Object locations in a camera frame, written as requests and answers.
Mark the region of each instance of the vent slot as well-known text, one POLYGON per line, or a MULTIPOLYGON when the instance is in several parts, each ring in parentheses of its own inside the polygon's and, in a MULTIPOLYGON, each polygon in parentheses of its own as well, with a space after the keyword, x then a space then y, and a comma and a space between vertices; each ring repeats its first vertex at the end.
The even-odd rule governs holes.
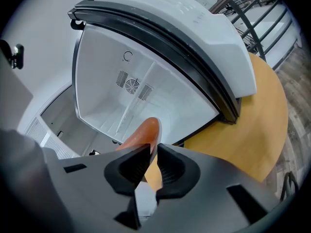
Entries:
POLYGON ((73 166, 67 166, 67 167, 64 167, 64 170, 66 173, 72 173, 72 172, 75 172, 75 171, 78 171, 78 170, 81 170, 81 169, 84 169, 86 168, 86 165, 84 164, 77 164, 77 165, 73 165, 73 166))
POLYGON ((134 94, 139 87, 139 83, 136 80, 128 80, 125 83, 125 89, 128 93, 134 94))
POLYGON ((239 206, 250 224, 253 224, 267 215, 262 206, 241 185, 227 187, 236 204, 239 206))
POLYGON ((47 131, 44 127, 40 124, 37 118, 33 120, 30 127, 28 128, 26 135, 31 137, 37 143, 41 143, 44 136, 46 135, 47 131))
POLYGON ((151 92, 152 92, 152 88, 150 86, 148 86, 147 84, 145 84, 145 86, 142 89, 142 91, 140 92, 138 98, 141 100, 146 100, 149 97, 151 92))
POLYGON ((124 71, 120 71, 118 78, 117 78, 117 85, 122 87, 124 86, 125 80, 127 79, 128 74, 124 71))

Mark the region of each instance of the refrigerator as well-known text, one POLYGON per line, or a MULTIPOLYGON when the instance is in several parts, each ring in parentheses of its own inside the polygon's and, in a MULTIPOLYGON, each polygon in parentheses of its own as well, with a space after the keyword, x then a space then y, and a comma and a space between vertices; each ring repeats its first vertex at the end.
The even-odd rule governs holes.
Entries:
POLYGON ((226 16, 195 0, 84 0, 72 62, 77 117, 123 143, 147 118, 178 144, 212 122, 235 124, 256 93, 246 47, 226 16))

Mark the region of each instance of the round wooden table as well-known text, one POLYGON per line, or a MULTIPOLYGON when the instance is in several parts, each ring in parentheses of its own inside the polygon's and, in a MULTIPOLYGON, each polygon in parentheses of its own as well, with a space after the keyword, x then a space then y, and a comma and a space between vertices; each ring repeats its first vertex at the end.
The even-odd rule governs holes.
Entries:
MULTIPOLYGON (((287 133, 288 112, 283 87, 262 59, 249 54, 257 93, 242 98, 237 124, 215 122, 185 141, 185 148, 229 161, 262 182, 276 164, 287 133)), ((145 177, 154 191, 162 187, 157 156, 145 177)))

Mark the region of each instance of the wooden floor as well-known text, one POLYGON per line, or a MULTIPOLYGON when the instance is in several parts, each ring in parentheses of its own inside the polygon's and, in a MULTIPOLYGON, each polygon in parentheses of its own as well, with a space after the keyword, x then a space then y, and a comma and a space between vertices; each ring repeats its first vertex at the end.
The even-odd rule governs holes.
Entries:
POLYGON ((280 197, 286 172, 292 171, 298 184, 301 185, 310 168, 311 56, 309 52, 295 48, 276 73, 287 98, 288 129, 276 166, 263 182, 277 197, 280 197))

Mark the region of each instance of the gray plastic part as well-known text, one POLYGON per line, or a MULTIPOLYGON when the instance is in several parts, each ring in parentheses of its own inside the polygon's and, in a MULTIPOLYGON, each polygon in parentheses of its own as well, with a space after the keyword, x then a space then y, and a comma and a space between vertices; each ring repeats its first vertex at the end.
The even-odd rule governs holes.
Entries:
MULTIPOLYGON (((115 193, 104 177, 108 163, 135 148, 58 160, 53 150, 41 149, 35 141, 14 131, 0 131, 0 143, 0 169, 7 186, 52 231, 135 231, 114 220, 126 211, 131 196, 115 193), (76 164, 86 168, 65 172, 64 167, 76 164)), ((278 205, 269 190, 229 162, 165 146, 195 161, 200 179, 182 198, 160 200, 154 214, 138 231, 230 233, 244 229, 250 224, 227 191, 232 185, 241 185, 266 212, 278 205)))

